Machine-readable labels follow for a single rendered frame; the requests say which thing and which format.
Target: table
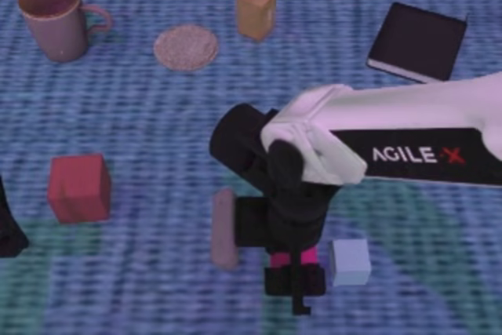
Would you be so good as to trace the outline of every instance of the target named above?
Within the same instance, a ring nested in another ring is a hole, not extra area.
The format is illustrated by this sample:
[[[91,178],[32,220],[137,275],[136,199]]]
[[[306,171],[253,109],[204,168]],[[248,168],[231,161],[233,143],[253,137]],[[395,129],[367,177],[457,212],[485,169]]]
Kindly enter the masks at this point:
[[[502,191],[368,180],[333,201],[320,244],[369,240],[367,286],[340,287],[295,319],[265,297],[258,250],[235,273],[209,263],[210,196],[249,191],[213,161],[208,139],[234,104],[281,107],[309,86],[408,85],[365,66],[394,0],[278,0],[255,44],[235,31],[234,0],[86,0],[116,26],[70,64],[45,59],[14,0],[0,0],[0,172],[32,241],[0,260],[2,335],[500,335]],[[502,0],[398,0],[469,15],[453,72],[502,70]],[[173,73],[152,45],[167,27],[214,31],[220,54]],[[102,152],[114,182],[107,222],[60,226],[45,199],[50,159]]]

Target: red box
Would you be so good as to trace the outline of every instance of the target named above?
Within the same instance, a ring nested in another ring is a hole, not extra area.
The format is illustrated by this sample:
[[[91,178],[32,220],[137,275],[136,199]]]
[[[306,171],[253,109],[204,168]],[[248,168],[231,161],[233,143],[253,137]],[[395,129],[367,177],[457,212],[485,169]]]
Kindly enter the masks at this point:
[[[110,196],[110,174],[101,154],[52,159],[47,200],[60,223],[108,219]]]

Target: black notebook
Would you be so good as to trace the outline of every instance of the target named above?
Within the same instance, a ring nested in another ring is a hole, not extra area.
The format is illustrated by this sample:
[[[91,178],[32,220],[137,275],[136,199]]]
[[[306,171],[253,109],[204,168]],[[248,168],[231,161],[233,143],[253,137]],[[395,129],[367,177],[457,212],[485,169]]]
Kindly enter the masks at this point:
[[[467,21],[394,3],[367,64],[417,82],[449,80]]]

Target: tan box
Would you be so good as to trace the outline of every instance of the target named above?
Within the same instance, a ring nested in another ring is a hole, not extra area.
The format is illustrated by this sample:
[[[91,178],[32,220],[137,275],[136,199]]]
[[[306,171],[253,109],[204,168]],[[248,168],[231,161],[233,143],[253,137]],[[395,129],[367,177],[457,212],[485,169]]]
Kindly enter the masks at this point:
[[[237,0],[238,32],[261,41],[275,24],[276,0]]]

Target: mug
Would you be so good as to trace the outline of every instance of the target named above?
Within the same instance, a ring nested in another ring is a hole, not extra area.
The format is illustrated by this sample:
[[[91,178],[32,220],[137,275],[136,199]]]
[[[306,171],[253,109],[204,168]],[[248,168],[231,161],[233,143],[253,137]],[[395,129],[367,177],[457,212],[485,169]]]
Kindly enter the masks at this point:
[[[40,49],[59,63],[83,56],[89,35],[113,26],[110,13],[82,0],[18,0],[18,6]],[[87,27],[85,12],[99,14],[104,24]]]

